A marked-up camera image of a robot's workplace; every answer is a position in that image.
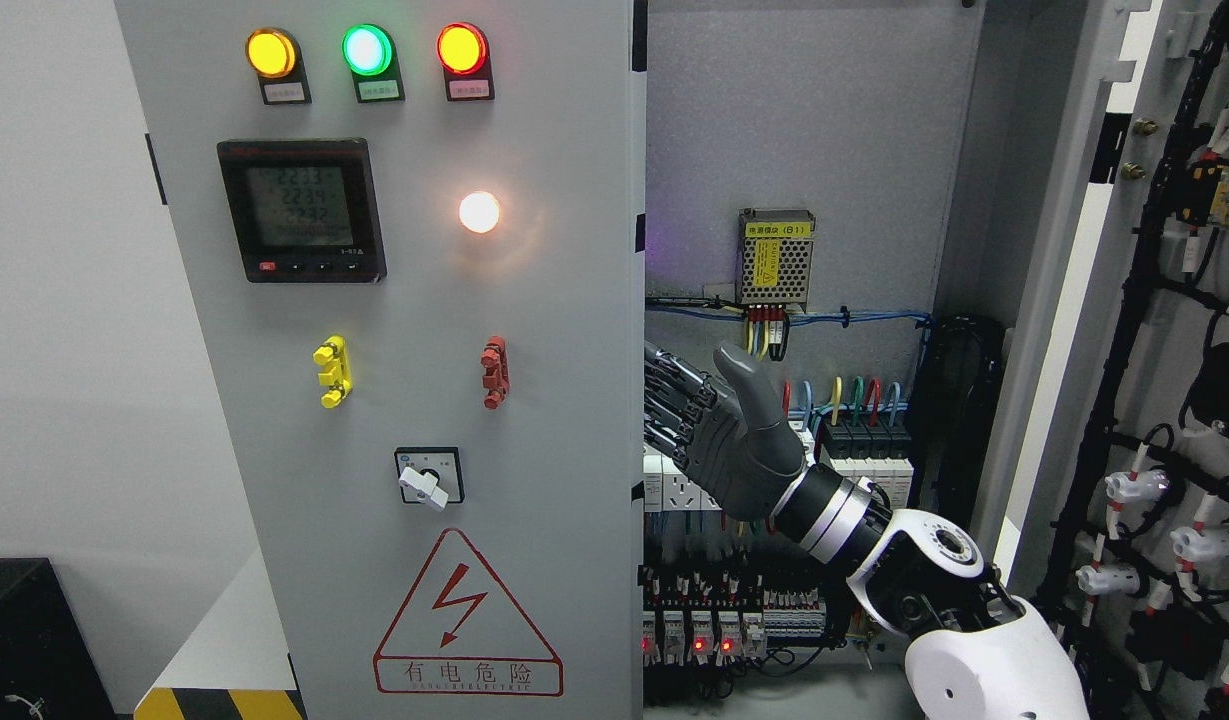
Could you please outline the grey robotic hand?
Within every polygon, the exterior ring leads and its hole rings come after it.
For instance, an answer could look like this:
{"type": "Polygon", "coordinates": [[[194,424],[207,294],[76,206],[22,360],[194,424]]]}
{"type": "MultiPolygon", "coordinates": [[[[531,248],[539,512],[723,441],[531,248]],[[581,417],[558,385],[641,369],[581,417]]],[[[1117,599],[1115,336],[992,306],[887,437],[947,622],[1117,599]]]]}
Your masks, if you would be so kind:
{"type": "Polygon", "coordinates": [[[766,518],[806,460],[760,361],[723,342],[717,374],[643,345],[643,439],[741,521],[766,518]]]}

